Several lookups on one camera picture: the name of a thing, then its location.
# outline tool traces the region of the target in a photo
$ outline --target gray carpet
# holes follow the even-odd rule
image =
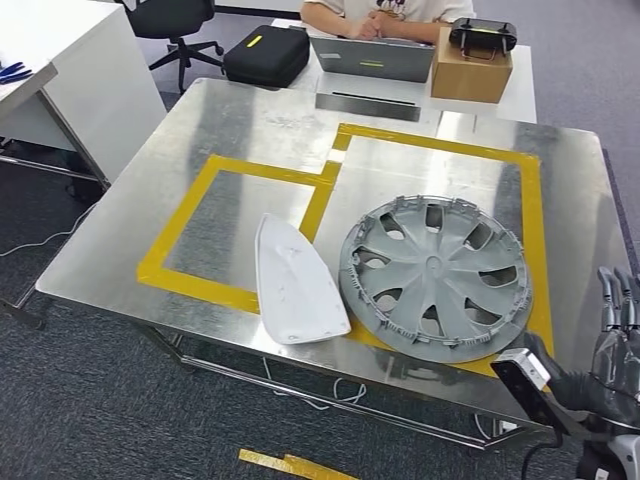
[[[640,8],[632,0],[479,0],[481,16],[516,23],[533,47],[541,123],[599,133],[611,154],[627,240],[638,247]],[[219,16],[190,39],[229,47],[268,20]],[[583,36],[571,50],[562,42]],[[164,42],[141,41],[148,61]],[[187,83],[217,76],[195,63]],[[154,72],[163,99],[177,100],[177,72]],[[30,159],[54,154],[35,152]],[[67,180],[0,165],[0,252],[66,229],[86,208],[70,198]],[[59,242],[0,259],[0,295],[16,298]],[[185,374],[137,331],[109,315],[35,296],[28,309],[48,319],[43,332],[0,317],[2,479],[269,479],[291,478],[238,461],[239,448],[297,455],[365,479],[519,478],[525,446],[481,454],[338,411],[316,412],[300,401],[207,372]],[[189,351],[262,373],[259,359],[199,342]],[[331,379],[273,364],[274,377],[327,393]],[[366,405],[438,425],[474,431],[466,413],[440,403],[370,389]],[[569,442],[542,453],[531,478],[565,479],[579,455]]]

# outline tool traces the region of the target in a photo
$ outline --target wheel cover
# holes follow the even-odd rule
[[[380,340],[438,363],[502,350],[532,303],[522,244],[460,199],[398,197],[365,215],[343,245],[339,281]]]

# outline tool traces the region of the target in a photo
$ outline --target metal table frame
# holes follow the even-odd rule
[[[53,64],[47,64],[44,68],[37,71],[35,75],[29,77],[19,88],[10,93],[8,96],[3,98],[0,103],[3,108],[0,109],[0,114],[8,115],[11,111],[18,107],[20,104],[26,99],[35,95],[40,101],[47,112],[51,116],[54,121],[63,132],[63,134],[69,141],[80,158],[91,172],[91,174],[75,172],[73,170],[55,167],[51,165],[44,165],[38,162],[32,162],[29,160],[23,160],[18,158],[8,157],[6,155],[0,155],[0,163],[7,163],[10,165],[16,165],[20,167],[31,168],[43,172],[52,173],[55,175],[63,175],[66,177],[80,178],[83,180],[97,182],[103,191],[106,191],[111,184],[100,170],[96,161],[89,153],[89,151],[78,138],[77,135],[66,122],[64,117],[51,102],[51,98],[45,91],[45,86],[57,75],[57,71]],[[39,277],[46,270],[47,267],[42,269]],[[23,311],[23,307],[31,298],[35,291],[35,281],[33,281],[26,291],[18,298],[15,303],[9,302],[8,300],[0,297],[0,312],[6,313],[14,320],[23,323],[29,328],[42,329],[45,327],[45,320],[35,318],[32,315]]]
[[[295,397],[302,400],[309,400],[312,402],[319,403],[322,405],[328,405],[345,412],[355,413],[358,415],[363,415],[365,417],[374,418],[378,421],[388,423],[396,427],[406,428],[408,430],[411,430],[414,432],[451,442],[457,445],[469,447],[474,450],[491,451],[503,446],[506,442],[513,440],[517,437],[523,437],[527,434],[533,434],[538,431],[525,427],[517,427],[513,430],[505,431],[500,420],[492,418],[492,436],[491,440],[463,435],[451,430],[435,427],[433,425],[417,422],[415,420],[400,417],[398,415],[392,415],[390,413],[377,410],[374,408],[369,408],[364,405],[344,402],[342,400],[337,400],[334,398],[318,395],[316,393],[306,392],[300,388],[275,382],[273,380],[269,380],[268,378],[259,377],[251,373],[229,368],[224,365],[220,365],[217,363],[203,360],[191,355],[186,355],[183,351],[180,349],[180,344],[184,338],[183,335],[177,334],[174,336],[174,338],[169,339],[153,327],[140,325],[137,323],[134,323],[134,325],[140,333],[146,336],[153,344],[156,345],[162,352],[168,354],[171,360],[189,373],[192,373],[195,371],[195,369],[201,369],[217,373],[229,378],[242,380],[243,382],[247,382],[252,385],[257,385],[259,387],[272,390],[274,392],[283,393],[291,397]],[[544,430],[544,427],[541,426],[540,430]]]

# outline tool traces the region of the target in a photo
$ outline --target blue object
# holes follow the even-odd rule
[[[23,68],[24,64],[23,62],[18,62],[0,70],[0,85],[19,82],[33,75],[33,72],[31,70],[22,71]]]

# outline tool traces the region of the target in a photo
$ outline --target cardboard box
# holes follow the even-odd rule
[[[511,53],[497,52],[493,60],[464,58],[457,47],[449,43],[451,27],[440,29],[438,48],[432,68],[431,96],[498,103],[513,70]],[[490,57],[491,52],[471,50],[470,55]]]

